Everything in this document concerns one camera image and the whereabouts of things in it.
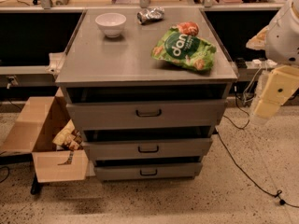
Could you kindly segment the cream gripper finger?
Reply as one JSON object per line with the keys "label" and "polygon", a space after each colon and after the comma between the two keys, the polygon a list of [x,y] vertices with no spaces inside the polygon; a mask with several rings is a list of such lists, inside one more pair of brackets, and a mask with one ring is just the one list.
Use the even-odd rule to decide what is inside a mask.
{"label": "cream gripper finger", "polygon": [[279,108],[279,104],[267,103],[264,100],[257,100],[253,107],[253,115],[261,119],[270,119],[278,112]]}

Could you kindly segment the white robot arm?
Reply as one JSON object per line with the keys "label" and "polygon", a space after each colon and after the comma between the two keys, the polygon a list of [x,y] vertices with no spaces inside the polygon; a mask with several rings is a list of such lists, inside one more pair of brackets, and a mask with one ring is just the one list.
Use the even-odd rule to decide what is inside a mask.
{"label": "white robot arm", "polygon": [[288,0],[269,22],[265,54],[278,67],[258,81],[250,111],[255,123],[266,123],[299,89],[299,0]]}

